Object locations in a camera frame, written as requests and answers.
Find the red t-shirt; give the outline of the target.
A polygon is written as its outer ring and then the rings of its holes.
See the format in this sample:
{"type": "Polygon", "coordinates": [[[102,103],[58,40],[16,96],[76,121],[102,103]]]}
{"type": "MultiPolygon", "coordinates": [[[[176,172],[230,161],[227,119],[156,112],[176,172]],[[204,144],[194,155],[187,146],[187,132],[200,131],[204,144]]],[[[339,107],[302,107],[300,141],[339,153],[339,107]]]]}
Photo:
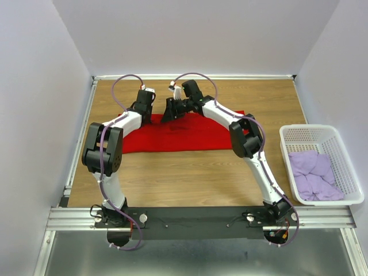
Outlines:
{"type": "Polygon", "coordinates": [[[137,152],[181,152],[231,150],[229,131],[197,113],[169,122],[153,114],[151,122],[123,138],[123,154],[137,152]]]}

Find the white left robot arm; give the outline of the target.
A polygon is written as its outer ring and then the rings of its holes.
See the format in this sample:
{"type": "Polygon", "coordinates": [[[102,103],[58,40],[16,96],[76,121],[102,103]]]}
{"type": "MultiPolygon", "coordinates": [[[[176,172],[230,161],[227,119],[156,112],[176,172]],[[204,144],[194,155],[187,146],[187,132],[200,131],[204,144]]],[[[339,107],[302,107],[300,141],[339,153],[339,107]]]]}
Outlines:
{"type": "Polygon", "coordinates": [[[117,172],[122,162],[125,136],[151,122],[152,105],[131,106],[118,117],[90,124],[82,153],[82,164],[97,180],[103,196],[102,210],[115,227],[128,219],[127,200],[120,188],[117,172]]]}

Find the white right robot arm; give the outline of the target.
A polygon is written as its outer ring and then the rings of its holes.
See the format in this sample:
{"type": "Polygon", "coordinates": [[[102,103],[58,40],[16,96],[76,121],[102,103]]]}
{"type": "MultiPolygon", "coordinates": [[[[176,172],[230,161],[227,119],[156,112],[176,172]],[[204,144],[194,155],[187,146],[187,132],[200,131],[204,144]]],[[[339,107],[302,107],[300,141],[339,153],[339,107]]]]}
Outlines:
{"type": "Polygon", "coordinates": [[[265,220],[271,225],[283,221],[292,207],[267,163],[264,131],[254,117],[231,111],[211,96],[198,101],[167,98],[162,122],[179,119],[189,112],[209,118],[229,131],[233,152],[249,166],[261,190],[265,220]]]}

